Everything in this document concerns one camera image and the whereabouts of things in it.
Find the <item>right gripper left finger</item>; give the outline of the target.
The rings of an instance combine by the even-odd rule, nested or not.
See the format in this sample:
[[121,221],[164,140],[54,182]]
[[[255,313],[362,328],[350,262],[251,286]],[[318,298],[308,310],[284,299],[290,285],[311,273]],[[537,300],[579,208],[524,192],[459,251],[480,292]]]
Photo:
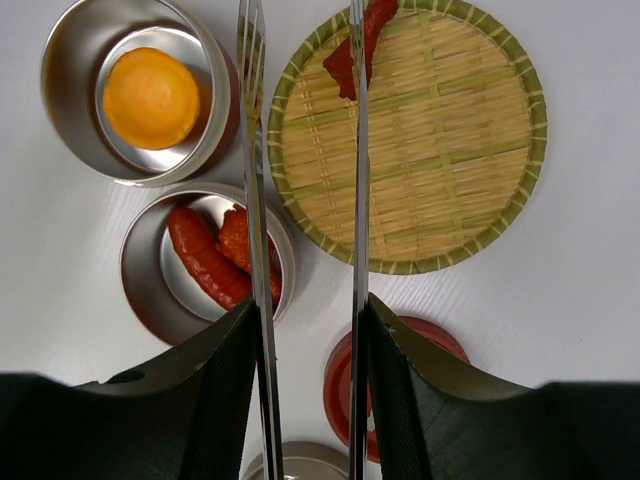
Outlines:
[[2,374],[2,478],[238,478],[257,324],[245,301],[105,383]]

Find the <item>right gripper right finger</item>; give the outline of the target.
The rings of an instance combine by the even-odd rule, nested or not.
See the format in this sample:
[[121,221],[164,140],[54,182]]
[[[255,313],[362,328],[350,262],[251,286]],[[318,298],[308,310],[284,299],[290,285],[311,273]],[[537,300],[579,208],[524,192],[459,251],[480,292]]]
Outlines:
[[366,310],[369,382],[387,479],[635,479],[639,387],[527,388],[422,337],[380,299]]

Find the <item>brown lid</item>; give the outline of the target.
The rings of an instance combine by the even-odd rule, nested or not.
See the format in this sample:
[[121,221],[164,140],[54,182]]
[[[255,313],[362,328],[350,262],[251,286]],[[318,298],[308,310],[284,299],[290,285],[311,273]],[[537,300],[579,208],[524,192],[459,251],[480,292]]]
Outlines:
[[349,459],[320,443],[290,441],[282,445],[285,480],[348,480]]

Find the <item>red octopus sausage piece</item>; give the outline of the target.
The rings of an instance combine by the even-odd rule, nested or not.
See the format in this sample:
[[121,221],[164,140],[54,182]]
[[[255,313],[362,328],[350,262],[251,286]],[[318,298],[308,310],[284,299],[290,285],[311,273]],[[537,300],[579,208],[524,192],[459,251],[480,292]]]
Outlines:
[[[246,209],[235,204],[232,209],[224,212],[224,219],[218,234],[218,250],[238,268],[252,273],[249,231]],[[270,266],[271,294],[273,308],[276,308],[281,298],[281,274],[274,264],[276,260],[275,246],[271,238],[268,239],[268,259]]]

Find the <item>orange egg yolk ball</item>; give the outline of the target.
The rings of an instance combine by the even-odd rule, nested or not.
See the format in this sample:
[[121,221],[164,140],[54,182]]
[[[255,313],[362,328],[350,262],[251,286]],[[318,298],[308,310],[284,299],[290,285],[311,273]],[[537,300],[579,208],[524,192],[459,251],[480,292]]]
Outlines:
[[162,150],[187,138],[200,114],[190,71],[161,50],[142,47],[122,55],[102,96],[107,120],[127,144]]

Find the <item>metal tongs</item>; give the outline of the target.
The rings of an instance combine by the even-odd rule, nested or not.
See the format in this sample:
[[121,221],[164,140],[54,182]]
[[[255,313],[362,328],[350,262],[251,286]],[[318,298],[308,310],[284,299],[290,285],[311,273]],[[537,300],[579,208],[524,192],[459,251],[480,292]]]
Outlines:
[[[274,341],[270,260],[264,199],[261,111],[266,59],[263,7],[242,1],[237,18],[237,66],[244,151],[244,190],[252,267],[252,292],[261,316],[262,354],[258,360],[263,427],[264,476],[284,476],[277,359]],[[352,379],[349,420],[349,476],[362,479],[367,462],[367,332],[364,319],[369,297],[369,158],[368,99],[365,46],[365,4],[350,5],[349,40],[352,77],[358,104],[355,246],[352,315]]]

